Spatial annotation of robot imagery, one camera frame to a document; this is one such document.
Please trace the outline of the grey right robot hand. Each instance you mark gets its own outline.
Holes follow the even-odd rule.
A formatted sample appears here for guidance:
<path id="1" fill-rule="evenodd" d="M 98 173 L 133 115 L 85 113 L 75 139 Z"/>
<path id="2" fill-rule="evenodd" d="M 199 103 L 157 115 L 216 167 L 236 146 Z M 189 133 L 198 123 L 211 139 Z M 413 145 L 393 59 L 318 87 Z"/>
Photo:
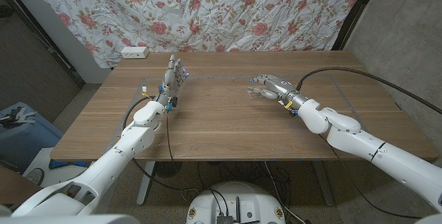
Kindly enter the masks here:
<path id="1" fill-rule="evenodd" d="M 251 83 L 262 84 L 265 87 L 249 87 L 252 93 L 269 100 L 276 100 L 286 109 L 299 109 L 309 98 L 305 97 L 288 82 L 274 75 L 259 75 L 250 79 Z"/>

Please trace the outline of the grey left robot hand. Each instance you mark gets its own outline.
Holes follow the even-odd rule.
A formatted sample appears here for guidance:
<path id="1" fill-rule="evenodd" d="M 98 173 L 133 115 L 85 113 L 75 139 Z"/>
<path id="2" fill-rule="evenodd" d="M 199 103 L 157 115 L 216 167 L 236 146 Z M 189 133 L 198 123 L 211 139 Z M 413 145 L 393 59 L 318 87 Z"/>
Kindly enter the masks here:
<path id="1" fill-rule="evenodd" d="M 159 86 L 159 93 L 154 100 L 163 105 L 166 110 L 172 109 L 176 103 L 171 103 L 171 100 L 177 97 L 181 85 L 188 76 L 189 73 L 183 67 L 181 59 L 176 59 L 175 55 L 171 55 L 162 84 Z"/>

